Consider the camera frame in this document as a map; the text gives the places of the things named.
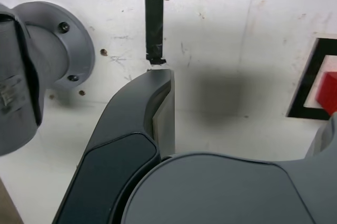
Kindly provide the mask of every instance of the gray plastic housing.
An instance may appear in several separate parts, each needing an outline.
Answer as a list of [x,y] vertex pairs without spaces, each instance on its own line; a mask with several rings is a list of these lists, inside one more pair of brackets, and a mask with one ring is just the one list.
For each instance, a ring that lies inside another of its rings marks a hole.
[[[125,204],[137,183],[161,161],[160,152],[173,154],[174,76],[171,70],[151,70],[121,88],[109,101],[89,140],[53,223],[120,223]],[[154,140],[158,113],[173,130]]]
[[46,89],[78,86],[94,58],[88,32],[67,10],[47,2],[0,5],[0,155],[34,137]]

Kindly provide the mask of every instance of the black frame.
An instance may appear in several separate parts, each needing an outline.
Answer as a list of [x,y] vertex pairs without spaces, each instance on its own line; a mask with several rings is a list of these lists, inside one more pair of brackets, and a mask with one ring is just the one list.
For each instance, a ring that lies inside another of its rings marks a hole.
[[304,106],[326,55],[337,56],[337,40],[318,38],[313,47],[309,63],[306,66],[299,87],[294,95],[287,117],[315,120],[328,120],[330,118],[324,109],[307,108]]

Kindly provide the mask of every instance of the bolt head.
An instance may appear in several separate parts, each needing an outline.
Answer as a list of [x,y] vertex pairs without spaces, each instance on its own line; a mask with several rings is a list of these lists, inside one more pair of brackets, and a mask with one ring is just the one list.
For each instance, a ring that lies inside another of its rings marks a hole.
[[71,82],[77,82],[80,78],[77,75],[68,76],[68,80]]
[[58,30],[60,33],[67,33],[70,30],[70,26],[67,22],[61,22],[58,25]]

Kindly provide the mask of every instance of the red block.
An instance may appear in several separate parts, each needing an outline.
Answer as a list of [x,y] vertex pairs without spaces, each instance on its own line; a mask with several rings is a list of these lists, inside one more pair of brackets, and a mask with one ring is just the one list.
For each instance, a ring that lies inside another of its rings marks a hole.
[[316,100],[329,115],[337,111],[337,72],[325,72]]

